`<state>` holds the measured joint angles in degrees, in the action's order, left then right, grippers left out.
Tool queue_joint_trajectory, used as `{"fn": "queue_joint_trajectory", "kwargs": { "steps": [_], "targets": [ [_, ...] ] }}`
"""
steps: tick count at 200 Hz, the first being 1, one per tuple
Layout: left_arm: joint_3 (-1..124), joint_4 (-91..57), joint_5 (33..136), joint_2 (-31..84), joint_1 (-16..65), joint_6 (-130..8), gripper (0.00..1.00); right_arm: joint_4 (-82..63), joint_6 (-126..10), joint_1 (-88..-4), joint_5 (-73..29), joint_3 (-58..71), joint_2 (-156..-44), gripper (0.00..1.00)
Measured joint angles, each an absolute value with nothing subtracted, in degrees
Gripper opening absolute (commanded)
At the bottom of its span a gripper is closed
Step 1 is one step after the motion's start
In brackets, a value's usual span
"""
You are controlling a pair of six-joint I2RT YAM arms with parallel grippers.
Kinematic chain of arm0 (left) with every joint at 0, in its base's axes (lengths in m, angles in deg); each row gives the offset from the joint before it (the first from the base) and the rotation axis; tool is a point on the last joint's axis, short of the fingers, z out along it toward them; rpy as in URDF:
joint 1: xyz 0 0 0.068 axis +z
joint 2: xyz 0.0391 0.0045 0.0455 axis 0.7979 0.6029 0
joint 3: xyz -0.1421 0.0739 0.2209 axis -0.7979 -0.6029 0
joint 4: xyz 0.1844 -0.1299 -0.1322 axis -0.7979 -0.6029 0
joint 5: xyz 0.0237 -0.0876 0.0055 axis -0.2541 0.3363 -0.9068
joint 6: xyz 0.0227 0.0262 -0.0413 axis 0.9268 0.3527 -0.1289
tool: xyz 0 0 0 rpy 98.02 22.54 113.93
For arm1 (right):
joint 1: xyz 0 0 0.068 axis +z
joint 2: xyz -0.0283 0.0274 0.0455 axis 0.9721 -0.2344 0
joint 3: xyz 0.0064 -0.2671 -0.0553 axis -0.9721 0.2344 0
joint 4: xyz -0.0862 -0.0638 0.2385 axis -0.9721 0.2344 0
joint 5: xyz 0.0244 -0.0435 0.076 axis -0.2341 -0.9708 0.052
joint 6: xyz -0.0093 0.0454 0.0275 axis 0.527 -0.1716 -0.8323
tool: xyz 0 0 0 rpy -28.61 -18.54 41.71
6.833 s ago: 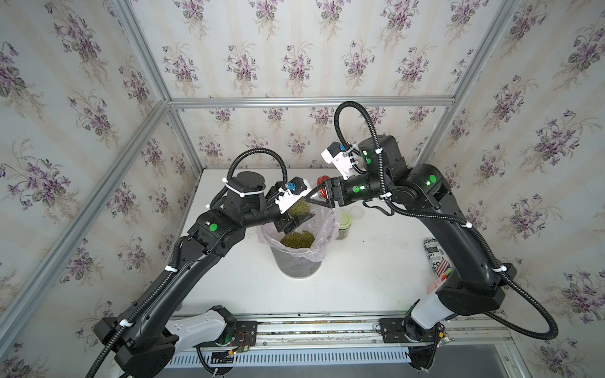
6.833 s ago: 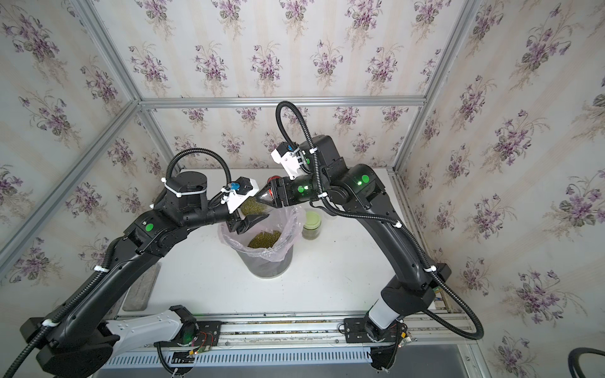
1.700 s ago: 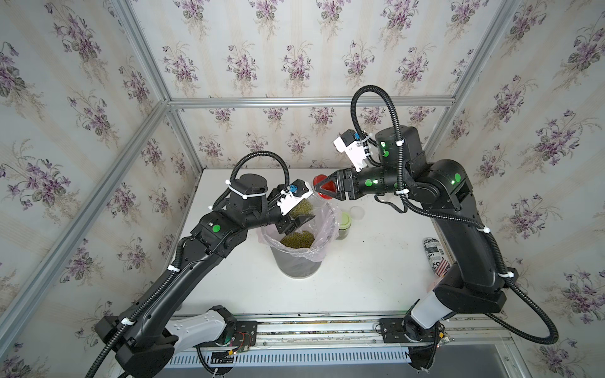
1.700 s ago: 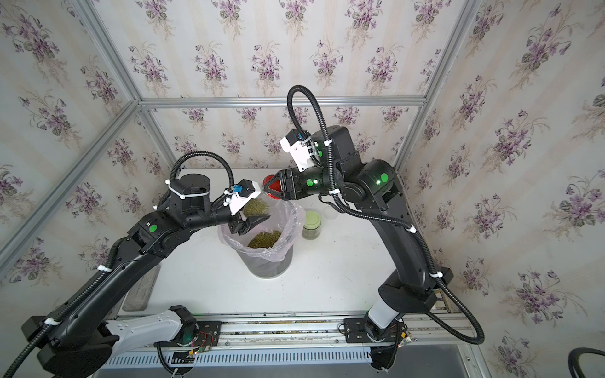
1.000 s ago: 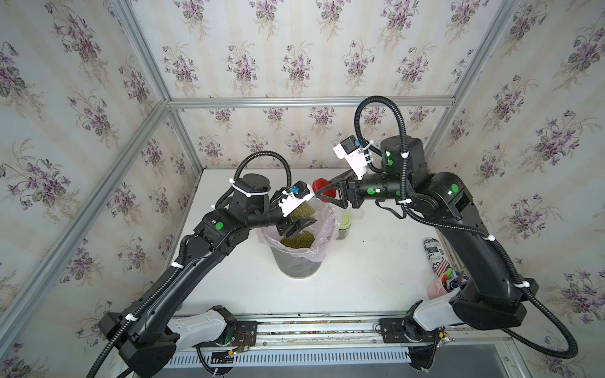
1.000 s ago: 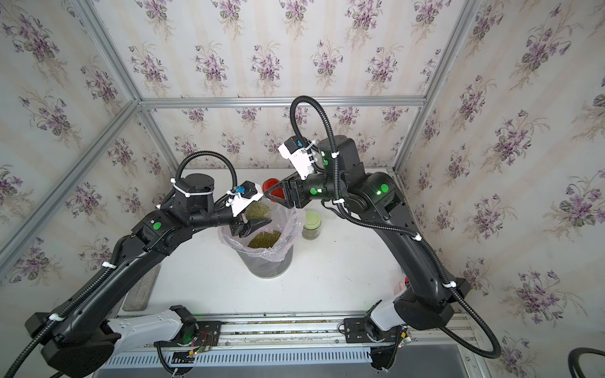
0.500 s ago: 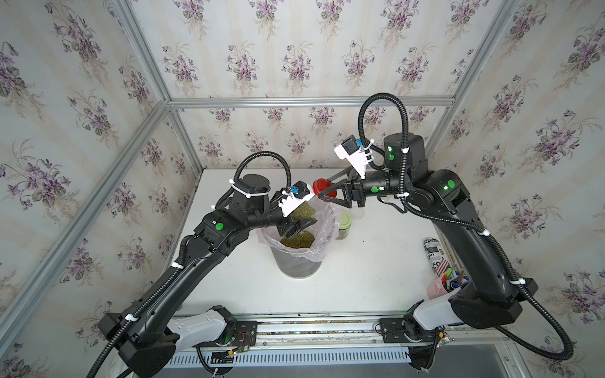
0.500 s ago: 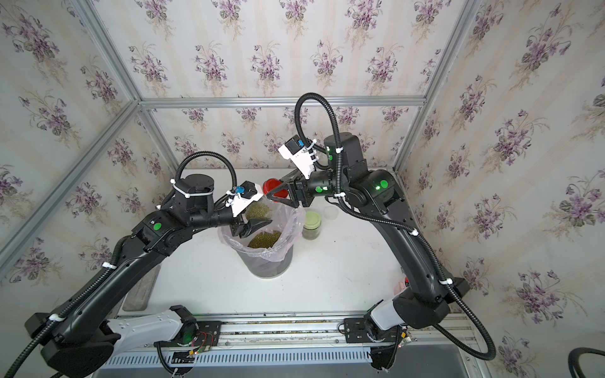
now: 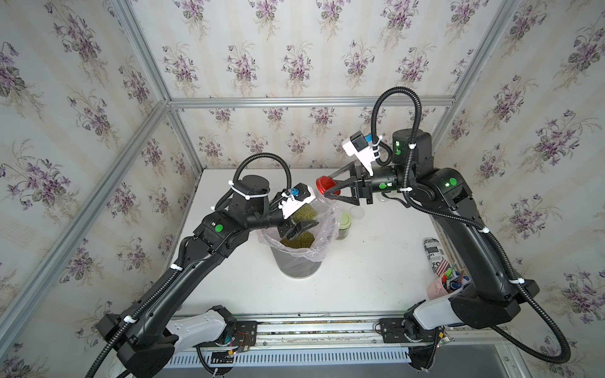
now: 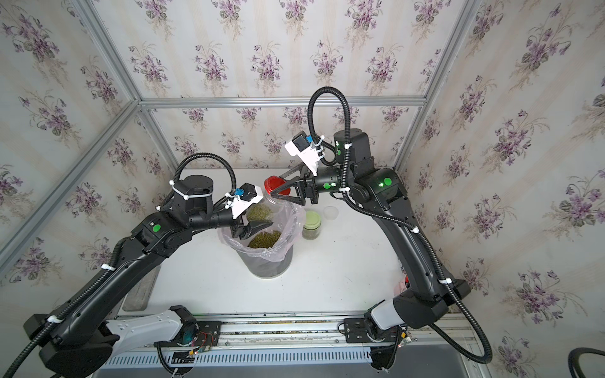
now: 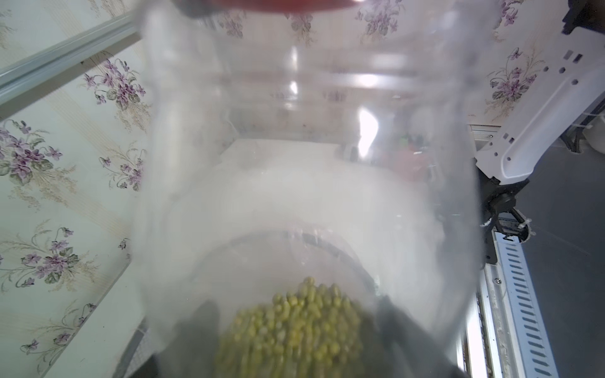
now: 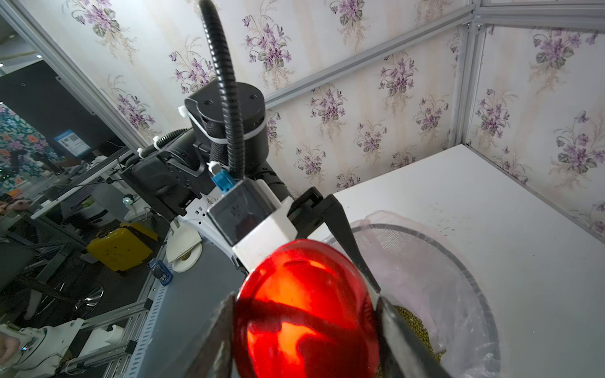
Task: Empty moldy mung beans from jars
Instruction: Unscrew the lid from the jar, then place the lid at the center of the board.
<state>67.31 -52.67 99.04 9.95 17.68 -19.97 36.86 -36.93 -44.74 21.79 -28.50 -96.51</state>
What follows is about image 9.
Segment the red jar lid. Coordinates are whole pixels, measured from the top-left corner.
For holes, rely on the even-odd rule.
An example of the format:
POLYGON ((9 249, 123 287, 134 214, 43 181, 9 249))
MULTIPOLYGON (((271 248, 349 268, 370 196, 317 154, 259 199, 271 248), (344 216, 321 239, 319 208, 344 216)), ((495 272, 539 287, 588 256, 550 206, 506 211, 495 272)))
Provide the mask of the red jar lid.
POLYGON ((328 177, 328 176, 321 176, 318 179, 316 179, 316 188, 318 189, 319 193, 321 195, 324 195, 324 193, 327 192, 327 190, 335 187, 337 184, 334 181, 334 179, 328 177))

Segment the red lid bean jar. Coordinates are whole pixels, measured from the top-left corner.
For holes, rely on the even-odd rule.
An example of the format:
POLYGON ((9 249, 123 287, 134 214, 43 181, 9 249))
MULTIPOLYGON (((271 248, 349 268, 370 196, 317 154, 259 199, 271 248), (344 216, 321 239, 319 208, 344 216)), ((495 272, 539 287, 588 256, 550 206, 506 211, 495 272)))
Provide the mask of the red lid bean jar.
POLYGON ((301 220, 316 221, 320 220, 321 217, 327 215, 332 210, 338 209, 335 201, 324 197, 324 195, 316 188, 313 189, 315 199, 309 203, 303 205, 291 216, 294 222, 298 223, 301 220))

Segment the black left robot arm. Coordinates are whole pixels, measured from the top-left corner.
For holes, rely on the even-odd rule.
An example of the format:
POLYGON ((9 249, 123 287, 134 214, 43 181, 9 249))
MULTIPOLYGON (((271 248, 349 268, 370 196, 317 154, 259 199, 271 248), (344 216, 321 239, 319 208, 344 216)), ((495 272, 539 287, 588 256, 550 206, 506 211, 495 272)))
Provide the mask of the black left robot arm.
POLYGON ((200 282, 222 264, 254 230, 277 228, 293 239, 316 226, 314 221, 294 222, 293 214, 314 201, 307 184, 293 184, 285 160, 272 153, 258 153, 237 167, 228 191, 203 218, 191 236, 181 240, 175 261, 140 299, 121 313, 108 313, 96 328, 106 345, 87 372, 93 377, 110 351, 116 351, 126 374, 153 377, 184 349, 204 343, 203 326, 184 330, 169 325, 173 315, 200 282), (286 176, 285 188, 270 194, 269 181, 242 172, 252 162, 267 158, 278 162, 286 176))

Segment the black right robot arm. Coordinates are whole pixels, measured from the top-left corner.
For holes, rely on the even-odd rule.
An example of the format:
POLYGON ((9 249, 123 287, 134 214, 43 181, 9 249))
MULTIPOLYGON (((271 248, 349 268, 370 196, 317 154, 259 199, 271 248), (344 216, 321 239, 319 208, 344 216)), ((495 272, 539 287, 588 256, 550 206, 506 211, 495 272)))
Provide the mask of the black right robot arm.
POLYGON ((556 322, 540 306, 540 291, 533 280, 522 278, 512 266, 504 248, 482 220, 470 186, 460 172, 438 169, 433 163, 432 137, 420 129, 422 103, 410 88, 394 87, 381 94, 371 113, 370 133, 357 132, 343 141, 343 150, 355 161, 343 171, 317 181, 318 190, 331 200, 340 200, 340 191, 349 189, 345 203, 372 203, 375 194, 395 200, 407 208, 428 214, 442 228, 460 257, 469 276, 451 294, 422 301, 405 313, 400 330, 411 343, 419 344, 412 359, 416 369, 431 367, 441 333, 448 327, 469 326, 502 332, 521 305, 529 305, 545 322, 559 343, 553 354, 536 351, 512 335, 506 340, 543 362, 562 365, 571 357, 570 344, 556 322), (387 145, 379 137, 377 116, 383 102, 392 95, 407 96, 414 106, 413 124, 392 136, 387 145))

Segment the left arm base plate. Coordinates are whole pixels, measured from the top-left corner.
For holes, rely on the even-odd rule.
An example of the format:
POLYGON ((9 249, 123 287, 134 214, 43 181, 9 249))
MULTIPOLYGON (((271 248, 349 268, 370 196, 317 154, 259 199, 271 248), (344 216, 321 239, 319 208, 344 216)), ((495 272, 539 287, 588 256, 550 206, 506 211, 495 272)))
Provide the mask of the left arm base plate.
POLYGON ((205 346, 244 352, 255 346, 257 335, 258 321, 236 321, 229 324, 217 340, 205 343, 205 346))

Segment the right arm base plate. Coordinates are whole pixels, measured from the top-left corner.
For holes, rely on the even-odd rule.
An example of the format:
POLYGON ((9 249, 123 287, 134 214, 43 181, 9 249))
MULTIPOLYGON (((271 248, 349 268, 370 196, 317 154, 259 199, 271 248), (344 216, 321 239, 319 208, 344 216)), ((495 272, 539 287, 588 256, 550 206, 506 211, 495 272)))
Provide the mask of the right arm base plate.
POLYGON ((426 330, 412 318, 381 318, 375 331, 383 343, 433 343, 444 336, 444 327, 426 330))

